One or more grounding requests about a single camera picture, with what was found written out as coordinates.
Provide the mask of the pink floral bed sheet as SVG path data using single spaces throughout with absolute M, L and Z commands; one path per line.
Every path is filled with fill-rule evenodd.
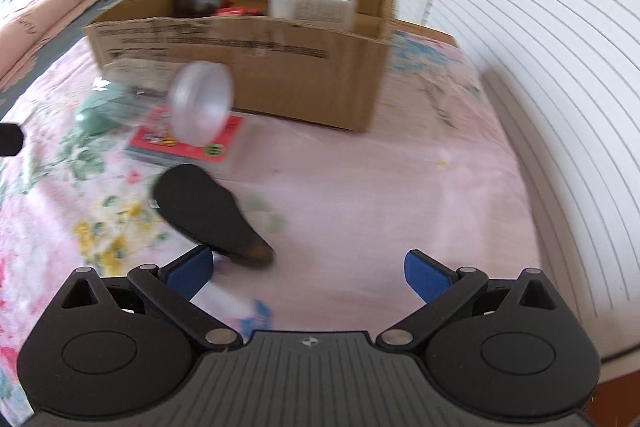
M 18 351 L 73 269 L 118 277 L 191 246 L 152 208 L 160 167 L 126 154 L 129 130 L 77 126 L 96 75 L 80 40 L 8 113 L 25 132 L 1 163 L 1 412 L 12 425 L 30 413 Z M 506 279 L 539 261 L 518 162 L 480 76 L 460 41 L 427 31 L 395 36 L 367 133 L 250 115 L 220 181 L 276 253 L 265 270 L 219 259 L 196 296 L 243 333 L 381 332 L 419 306 L 402 273 L 413 248 Z

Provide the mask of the brown cardboard box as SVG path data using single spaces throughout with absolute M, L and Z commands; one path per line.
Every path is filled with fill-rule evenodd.
M 351 31 L 267 14 L 268 0 L 238 0 L 250 15 L 177 18 L 171 0 L 122 0 L 84 29 L 96 64 L 119 57 L 227 65 L 245 112 L 365 132 L 375 112 L 394 0 L 357 0 Z

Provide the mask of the black oval case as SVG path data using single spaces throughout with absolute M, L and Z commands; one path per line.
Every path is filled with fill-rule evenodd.
M 151 197 L 168 225 L 239 265 L 265 268 L 276 253 L 244 217 L 235 196 L 207 171 L 190 164 L 164 171 Z

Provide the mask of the white pill bottle green label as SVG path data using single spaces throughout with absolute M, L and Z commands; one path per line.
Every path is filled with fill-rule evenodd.
M 268 0 L 268 14 L 296 23 L 353 31 L 357 4 L 357 0 Z

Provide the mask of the teal round pouch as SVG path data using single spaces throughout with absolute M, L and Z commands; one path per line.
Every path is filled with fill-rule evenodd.
M 88 135 L 109 132 L 129 124 L 136 113 L 134 92 L 119 83 L 94 87 L 75 113 L 75 124 Z

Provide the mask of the clear empty plastic jar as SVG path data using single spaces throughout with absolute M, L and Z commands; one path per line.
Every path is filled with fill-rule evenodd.
M 170 135 L 196 146 L 215 138 L 234 100 L 230 68 L 207 61 L 116 58 L 102 67 L 92 89 L 107 83 L 119 83 L 134 92 L 136 113 L 123 126 L 143 124 L 150 120 L 152 110 L 160 109 Z

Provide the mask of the pink folded quilt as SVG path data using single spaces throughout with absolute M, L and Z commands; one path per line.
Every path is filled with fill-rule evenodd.
M 1 13 L 1 87 L 11 87 L 40 48 L 98 1 L 12 0 Z

